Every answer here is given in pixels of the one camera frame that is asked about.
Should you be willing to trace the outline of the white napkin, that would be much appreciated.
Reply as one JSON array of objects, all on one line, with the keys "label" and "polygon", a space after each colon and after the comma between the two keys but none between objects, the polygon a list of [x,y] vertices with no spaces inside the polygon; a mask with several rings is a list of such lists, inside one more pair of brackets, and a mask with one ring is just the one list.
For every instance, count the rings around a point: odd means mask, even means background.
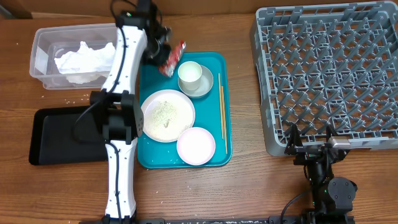
[{"label": "white napkin", "polygon": [[102,49],[94,50],[81,41],[76,52],[69,51],[54,61],[61,74],[68,74],[66,79],[70,83],[84,84],[98,79],[101,76],[99,72],[106,72],[104,77],[108,76],[115,52],[111,42]]}]

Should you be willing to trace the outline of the white plate with rice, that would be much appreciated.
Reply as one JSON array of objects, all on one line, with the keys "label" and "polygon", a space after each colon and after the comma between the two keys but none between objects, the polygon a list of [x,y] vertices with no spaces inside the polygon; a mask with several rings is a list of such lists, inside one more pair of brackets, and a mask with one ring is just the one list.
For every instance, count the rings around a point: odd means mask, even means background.
[{"label": "white plate with rice", "polygon": [[159,90],[141,105],[144,133],[158,142],[174,142],[195,122],[192,101],[177,90]]}]

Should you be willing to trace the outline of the wooden chopstick left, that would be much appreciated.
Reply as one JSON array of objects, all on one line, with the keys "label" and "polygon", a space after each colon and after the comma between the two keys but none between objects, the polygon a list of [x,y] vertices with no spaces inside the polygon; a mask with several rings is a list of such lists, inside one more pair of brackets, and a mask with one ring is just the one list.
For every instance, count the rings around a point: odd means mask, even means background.
[{"label": "wooden chopstick left", "polygon": [[219,91],[219,103],[220,103],[220,122],[221,122],[221,137],[224,139],[224,127],[223,127],[223,102],[222,102],[222,94],[221,94],[221,74],[218,73],[218,91]]}]

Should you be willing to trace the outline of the grey bowl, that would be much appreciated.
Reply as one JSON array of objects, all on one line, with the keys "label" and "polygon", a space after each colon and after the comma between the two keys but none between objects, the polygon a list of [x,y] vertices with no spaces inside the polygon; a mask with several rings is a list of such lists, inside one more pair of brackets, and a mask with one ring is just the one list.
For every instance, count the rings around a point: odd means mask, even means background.
[{"label": "grey bowl", "polygon": [[213,74],[207,67],[201,65],[201,68],[202,68],[202,75],[200,78],[200,85],[196,90],[186,89],[183,86],[181,79],[180,78],[178,79],[178,87],[181,89],[181,91],[184,94],[186,94],[190,98],[204,97],[210,92],[210,90],[213,87],[213,83],[214,83]]}]

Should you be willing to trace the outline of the teal plastic tray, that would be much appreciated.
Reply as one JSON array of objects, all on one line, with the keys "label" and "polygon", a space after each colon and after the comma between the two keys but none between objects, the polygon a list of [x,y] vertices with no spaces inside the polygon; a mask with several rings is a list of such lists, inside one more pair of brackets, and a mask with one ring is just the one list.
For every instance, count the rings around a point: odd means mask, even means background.
[{"label": "teal plastic tray", "polygon": [[[208,68],[213,75],[213,87],[209,93],[201,98],[194,98],[192,103],[195,107],[194,127],[201,127],[209,131],[216,143],[215,154],[204,164],[205,167],[223,166],[232,157],[232,133],[231,116],[229,108],[228,74],[224,57],[217,52],[189,52],[185,53],[180,63],[194,61]],[[158,68],[152,65],[141,66],[139,84],[139,103],[143,102],[151,94],[159,90],[179,91],[178,75],[173,77],[163,76]],[[220,93],[218,86],[224,88],[224,105],[226,116],[226,136],[227,140],[222,139],[221,133],[221,112],[220,112]],[[137,143],[137,159],[139,163],[148,169],[171,169],[187,168],[189,164],[181,160],[177,153],[177,143],[161,143],[150,139],[143,134]]]}]

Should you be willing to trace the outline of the black plastic tray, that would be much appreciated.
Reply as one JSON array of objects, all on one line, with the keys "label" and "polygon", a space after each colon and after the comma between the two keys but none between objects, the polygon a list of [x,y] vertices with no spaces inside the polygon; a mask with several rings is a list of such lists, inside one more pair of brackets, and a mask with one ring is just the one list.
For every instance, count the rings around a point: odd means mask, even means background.
[{"label": "black plastic tray", "polygon": [[34,115],[30,142],[29,162],[34,166],[107,161],[108,156],[101,141],[93,116],[86,114],[78,123],[75,134],[72,128],[87,106],[43,108]]}]

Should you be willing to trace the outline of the red snack wrapper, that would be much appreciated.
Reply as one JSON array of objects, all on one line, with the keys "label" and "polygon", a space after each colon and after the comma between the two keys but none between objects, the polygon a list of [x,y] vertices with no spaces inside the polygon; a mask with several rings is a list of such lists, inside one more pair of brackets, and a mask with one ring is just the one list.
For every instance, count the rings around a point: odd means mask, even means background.
[{"label": "red snack wrapper", "polygon": [[163,76],[171,78],[174,74],[174,70],[177,67],[180,59],[186,48],[186,42],[181,40],[179,44],[171,51],[166,62],[159,67],[159,72]]}]

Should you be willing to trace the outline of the grey dishwasher rack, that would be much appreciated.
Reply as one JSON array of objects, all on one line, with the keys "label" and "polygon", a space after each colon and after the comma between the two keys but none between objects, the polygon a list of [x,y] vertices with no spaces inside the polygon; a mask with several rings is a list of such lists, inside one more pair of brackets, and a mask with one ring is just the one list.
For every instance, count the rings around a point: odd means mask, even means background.
[{"label": "grey dishwasher rack", "polygon": [[266,151],[284,154],[332,127],[351,147],[397,147],[397,4],[262,7],[251,27]]}]

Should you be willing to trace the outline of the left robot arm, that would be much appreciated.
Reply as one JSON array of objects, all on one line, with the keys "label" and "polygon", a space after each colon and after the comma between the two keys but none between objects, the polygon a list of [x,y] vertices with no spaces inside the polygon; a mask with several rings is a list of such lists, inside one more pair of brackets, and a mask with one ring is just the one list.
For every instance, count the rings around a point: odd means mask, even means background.
[{"label": "left robot arm", "polygon": [[100,91],[92,92],[90,107],[108,156],[108,201],[100,223],[134,223],[134,153],[144,127],[136,79],[142,62],[166,63],[170,30],[152,1],[138,0],[133,11],[115,14],[117,43],[111,71]]}]

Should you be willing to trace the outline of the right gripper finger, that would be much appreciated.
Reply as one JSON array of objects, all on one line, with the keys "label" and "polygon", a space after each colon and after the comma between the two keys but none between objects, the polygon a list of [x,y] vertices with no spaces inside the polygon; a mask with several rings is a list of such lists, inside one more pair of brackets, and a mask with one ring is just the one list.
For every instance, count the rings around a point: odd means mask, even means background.
[{"label": "right gripper finger", "polygon": [[328,124],[327,126],[326,126],[326,143],[329,145],[329,146],[332,146],[333,145],[333,140],[334,140],[334,137],[336,137],[338,134],[337,134],[337,132],[334,130],[334,128],[330,125],[330,124]]},{"label": "right gripper finger", "polygon": [[285,147],[285,155],[296,155],[303,149],[302,140],[300,138],[299,129],[296,124],[293,124],[290,129],[290,137]]}]

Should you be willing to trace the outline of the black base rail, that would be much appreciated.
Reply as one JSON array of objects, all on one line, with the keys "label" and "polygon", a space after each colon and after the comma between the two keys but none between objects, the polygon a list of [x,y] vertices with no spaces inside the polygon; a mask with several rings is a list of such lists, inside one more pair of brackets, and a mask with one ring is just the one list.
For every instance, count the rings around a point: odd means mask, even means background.
[{"label": "black base rail", "polygon": [[[344,223],[342,221],[332,220],[326,221],[322,220],[320,222],[315,223]],[[349,224],[355,224],[354,217],[348,217],[347,220]],[[84,224],[117,224],[120,223],[117,218],[109,218],[103,217],[101,220],[97,221],[83,221],[79,223]],[[122,223],[136,223],[136,224],[280,224],[280,216],[270,216],[268,218],[235,218],[235,219],[227,219],[227,220],[220,220],[220,219],[191,219],[191,220],[165,220],[163,218],[147,218],[147,219],[135,219],[132,218],[130,220],[122,219]],[[285,216],[283,224],[299,224],[299,223],[310,223],[304,221],[304,218],[299,216]]]}]

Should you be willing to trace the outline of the white paper cup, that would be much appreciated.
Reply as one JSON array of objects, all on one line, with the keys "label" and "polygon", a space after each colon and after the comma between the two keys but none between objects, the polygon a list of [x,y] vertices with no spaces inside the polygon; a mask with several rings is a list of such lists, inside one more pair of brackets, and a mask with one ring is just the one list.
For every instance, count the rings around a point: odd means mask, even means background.
[{"label": "white paper cup", "polygon": [[196,90],[200,85],[201,76],[201,65],[194,61],[184,62],[178,68],[178,77],[186,90]]}]

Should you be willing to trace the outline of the clear plastic bin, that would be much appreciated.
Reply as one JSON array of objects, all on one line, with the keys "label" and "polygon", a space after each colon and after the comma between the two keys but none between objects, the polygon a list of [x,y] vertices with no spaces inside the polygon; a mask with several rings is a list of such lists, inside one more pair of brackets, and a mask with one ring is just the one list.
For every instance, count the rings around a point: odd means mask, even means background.
[{"label": "clear plastic bin", "polygon": [[48,90],[100,88],[134,93],[147,36],[135,26],[86,24],[35,33],[31,77]]}]

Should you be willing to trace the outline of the small pink bowl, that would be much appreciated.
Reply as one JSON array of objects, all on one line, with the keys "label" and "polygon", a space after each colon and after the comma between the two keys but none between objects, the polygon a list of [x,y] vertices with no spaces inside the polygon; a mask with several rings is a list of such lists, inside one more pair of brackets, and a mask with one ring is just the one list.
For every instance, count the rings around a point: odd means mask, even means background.
[{"label": "small pink bowl", "polygon": [[214,156],[216,142],[204,128],[193,127],[184,131],[177,140],[177,153],[182,161],[192,166],[201,166]]}]

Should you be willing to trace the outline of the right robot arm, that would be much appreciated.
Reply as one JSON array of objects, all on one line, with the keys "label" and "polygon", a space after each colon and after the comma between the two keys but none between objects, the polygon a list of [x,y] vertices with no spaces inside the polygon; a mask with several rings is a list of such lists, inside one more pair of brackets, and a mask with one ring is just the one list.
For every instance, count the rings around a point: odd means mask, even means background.
[{"label": "right robot arm", "polygon": [[[297,125],[290,129],[285,154],[294,156],[294,165],[303,166],[310,188],[290,200],[282,210],[280,223],[354,223],[348,216],[353,209],[358,186],[344,177],[336,177],[332,165],[342,161],[350,152],[350,142],[328,125],[326,142],[309,148],[303,145]],[[312,195],[313,208],[305,209],[301,215],[286,218],[287,209],[306,194]]]}]

